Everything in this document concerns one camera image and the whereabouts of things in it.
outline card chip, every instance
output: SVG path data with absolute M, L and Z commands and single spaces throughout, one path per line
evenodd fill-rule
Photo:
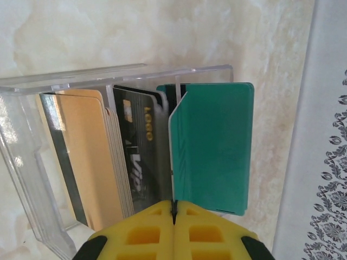
M 129 100 L 123 99 L 123 106 L 125 120 L 132 123 L 131 102 Z

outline gray floral pattern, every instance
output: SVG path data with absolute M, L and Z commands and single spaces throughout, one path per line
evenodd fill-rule
M 347 78 L 342 84 L 347 86 Z M 347 95 L 338 102 L 347 105 Z M 305 243 L 304 252 L 308 258 L 302 260 L 347 259 L 347 109 L 335 114 L 332 125 L 339 134 L 329 140 L 335 149 L 326 152 L 324 163 L 330 170 L 321 173 L 323 182 L 317 192 L 321 202 L 313 206 L 317 214 L 311 217 L 312 232 L 307 233 L 311 242 Z

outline teal plastic card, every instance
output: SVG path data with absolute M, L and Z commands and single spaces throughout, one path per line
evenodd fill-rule
M 248 202 L 254 88 L 187 84 L 169 119 L 175 198 L 243 215 Z

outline beige marble surface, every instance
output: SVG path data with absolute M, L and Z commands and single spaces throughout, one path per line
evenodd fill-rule
M 232 220 L 271 248 L 313 0 L 0 3 L 0 77 L 129 63 L 234 66 L 255 86 L 249 207 Z M 1 164 L 0 259 L 53 259 Z

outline black card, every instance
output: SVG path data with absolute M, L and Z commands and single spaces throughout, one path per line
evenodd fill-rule
M 114 88 L 124 155 L 135 212 L 160 201 L 157 133 L 152 95 Z

